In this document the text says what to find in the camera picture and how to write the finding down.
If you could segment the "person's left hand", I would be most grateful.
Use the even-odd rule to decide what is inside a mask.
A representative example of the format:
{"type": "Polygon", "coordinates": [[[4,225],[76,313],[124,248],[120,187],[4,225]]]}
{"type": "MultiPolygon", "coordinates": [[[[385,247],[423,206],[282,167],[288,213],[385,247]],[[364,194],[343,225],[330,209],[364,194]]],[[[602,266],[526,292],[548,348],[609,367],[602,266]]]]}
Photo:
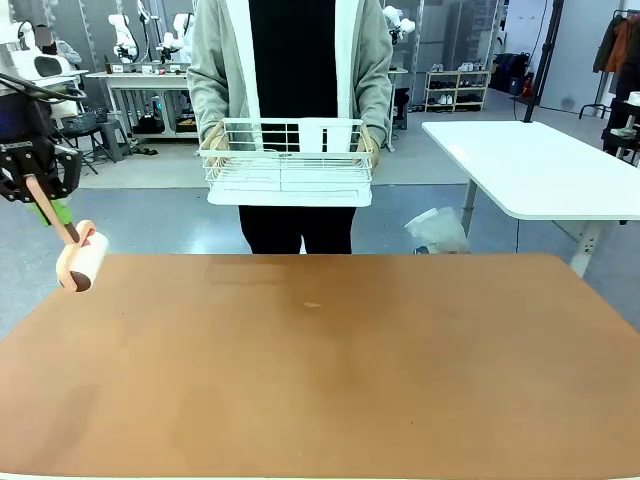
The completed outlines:
{"type": "Polygon", "coordinates": [[[358,143],[358,152],[368,153],[370,155],[371,171],[374,171],[379,165],[380,147],[376,140],[369,133],[366,125],[360,129],[360,139],[358,143]]]}

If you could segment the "person's right hand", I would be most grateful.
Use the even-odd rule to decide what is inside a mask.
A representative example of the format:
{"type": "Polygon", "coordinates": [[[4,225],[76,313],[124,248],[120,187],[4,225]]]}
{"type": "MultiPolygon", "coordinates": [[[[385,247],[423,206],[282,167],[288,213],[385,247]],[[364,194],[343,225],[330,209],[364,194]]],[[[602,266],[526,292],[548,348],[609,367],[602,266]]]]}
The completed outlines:
{"type": "MultiPolygon", "coordinates": [[[[200,150],[216,152],[226,152],[229,150],[229,140],[223,121],[219,121],[206,135],[200,146],[200,150]]],[[[209,168],[222,167],[225,162],[226,158],[218,155],[203,158],[203,166],[209,168]]]]}

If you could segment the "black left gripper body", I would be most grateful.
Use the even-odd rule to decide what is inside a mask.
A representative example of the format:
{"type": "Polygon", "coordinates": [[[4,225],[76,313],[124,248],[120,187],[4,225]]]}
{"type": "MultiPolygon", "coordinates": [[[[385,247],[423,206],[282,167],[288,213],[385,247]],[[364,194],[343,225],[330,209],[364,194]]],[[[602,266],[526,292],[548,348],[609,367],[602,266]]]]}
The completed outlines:
{"type": "Polygon", "coordinates": [[[55,149],[47,138],[1,145],[1,183],[11,191],[24,193],[29,175],[46,190],[54,167],[55,149]]]}

